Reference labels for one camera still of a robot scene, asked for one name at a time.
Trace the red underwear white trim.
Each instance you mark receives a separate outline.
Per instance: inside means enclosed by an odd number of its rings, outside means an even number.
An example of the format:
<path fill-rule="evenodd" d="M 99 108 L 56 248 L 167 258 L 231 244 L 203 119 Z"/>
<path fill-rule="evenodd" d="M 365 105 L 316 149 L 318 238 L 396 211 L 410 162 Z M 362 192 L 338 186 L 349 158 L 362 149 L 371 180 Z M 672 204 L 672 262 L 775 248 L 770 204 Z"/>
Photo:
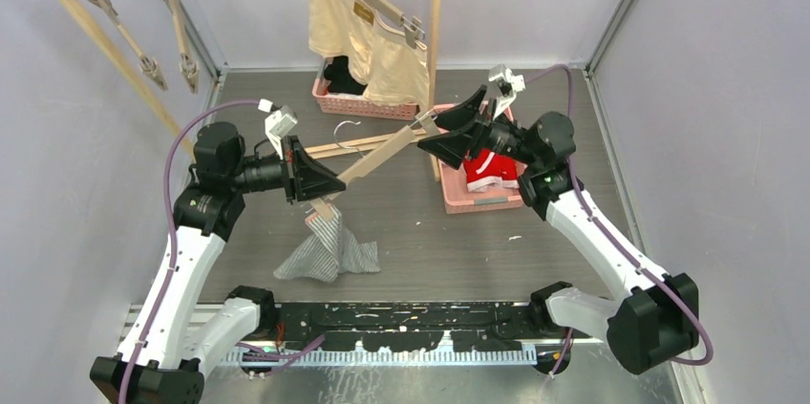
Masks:
<path fill-rule="evenodd" d="M 486 192 L 493 188 L 517 189 L 516 162 L 488 149 L 482 149 L 473 157 L 462 161 L 468 192 Z"/>

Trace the grey striped underwear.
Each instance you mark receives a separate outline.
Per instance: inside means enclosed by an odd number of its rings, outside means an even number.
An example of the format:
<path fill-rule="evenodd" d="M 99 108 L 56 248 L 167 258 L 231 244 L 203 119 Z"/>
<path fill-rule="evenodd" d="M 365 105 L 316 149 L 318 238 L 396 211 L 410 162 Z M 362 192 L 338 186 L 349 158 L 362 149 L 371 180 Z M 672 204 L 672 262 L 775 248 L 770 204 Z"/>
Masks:
<path fill-rule="evenodd" d="M 310 235 L 274 271 L 279 280 L 309 278 L 331 283 L 341 274 L 381 271 L 376 242 L 360 243 L 330 204 L 330 219 L 312 213 L 305 219 Z"/>

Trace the wooden hanger of red underwear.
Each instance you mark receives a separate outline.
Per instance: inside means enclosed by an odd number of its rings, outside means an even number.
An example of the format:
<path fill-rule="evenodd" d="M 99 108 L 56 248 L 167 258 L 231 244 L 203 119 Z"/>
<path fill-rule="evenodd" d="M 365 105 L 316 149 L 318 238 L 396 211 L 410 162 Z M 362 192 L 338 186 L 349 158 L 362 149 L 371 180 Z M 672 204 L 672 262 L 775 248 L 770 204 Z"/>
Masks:
<path fill-rule="evenodd" d="M 179 69 L 191 94 L 199 90 L 199 63 L 193 58 L 191 46 L 186 33 L 185 19 L 182 13 L 181 0 L 166 0 L 171 13 L 178 52 Z"/>

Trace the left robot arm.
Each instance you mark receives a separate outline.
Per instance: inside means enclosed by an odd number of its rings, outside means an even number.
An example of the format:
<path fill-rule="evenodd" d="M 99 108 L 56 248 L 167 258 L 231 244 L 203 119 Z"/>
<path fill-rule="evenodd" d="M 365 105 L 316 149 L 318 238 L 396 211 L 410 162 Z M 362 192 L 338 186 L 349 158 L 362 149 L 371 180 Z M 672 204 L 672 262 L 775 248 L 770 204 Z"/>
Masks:
<path fill-rule="evenodd" d="M 346 184 L 306 152 L 296 136 L 280 152 L 249 156 L 230 122 L 204 126 L 194 145 L 196 178 L 170 206 L 169 238 L 139 316 L 112 356 L 89 376 L 111 403 L 198 403 L 208 376 L 244 338 L 272 336 L 279 325 L 273 293 L 238 286 L 201 328 L 189 327 L 204 282 L 245 209 L 247 193 L 283 190 L 306 202 Z"/>

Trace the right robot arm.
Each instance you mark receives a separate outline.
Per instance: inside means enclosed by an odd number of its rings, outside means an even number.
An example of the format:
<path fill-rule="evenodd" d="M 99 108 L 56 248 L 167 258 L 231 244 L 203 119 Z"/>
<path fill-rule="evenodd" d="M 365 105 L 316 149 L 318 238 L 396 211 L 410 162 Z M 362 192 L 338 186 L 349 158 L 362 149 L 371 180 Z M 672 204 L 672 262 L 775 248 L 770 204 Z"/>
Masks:
<path fill-rule="evenodd" d="M 498 116 L 499 102 L 486 101 L 485 93 L 480 87 L 464 102 L 433 114 L 439 133 L 418 147 L 454 169 L 482 152 L 523 164 L 518 177 L 523 203 L 574 245 L 612 296 L 586 294 L 568 282 L 544 287 L 530 299 L 531 328 L 545 338 L 561 330 L 597 338 L 633 374 L 667 361 L 710 361 L 713 349 L 699 322 L 696 282 L 650 260 L 598 211 L 575 175 L 571 119 L 547 112 L 521 127 Z M 705 349 L 703 358 L 685 358 L 698 346 Z"/>

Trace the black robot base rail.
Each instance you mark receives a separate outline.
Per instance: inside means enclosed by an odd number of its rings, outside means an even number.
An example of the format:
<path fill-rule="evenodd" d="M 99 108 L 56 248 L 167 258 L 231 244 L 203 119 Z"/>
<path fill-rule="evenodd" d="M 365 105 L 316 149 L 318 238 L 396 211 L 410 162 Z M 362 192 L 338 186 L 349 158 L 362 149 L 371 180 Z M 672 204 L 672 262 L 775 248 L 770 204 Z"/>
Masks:
<path fill-rule="evenodd" d="M 520 302 L 284 302 L 274 326 L 244 340 L 298 350 L 320 335 L 323 351 L 427 352 L 448 335 L 454 352 L 489 352 L 534 340 L 556 343 L 565 331 L 540 327 Z"/>

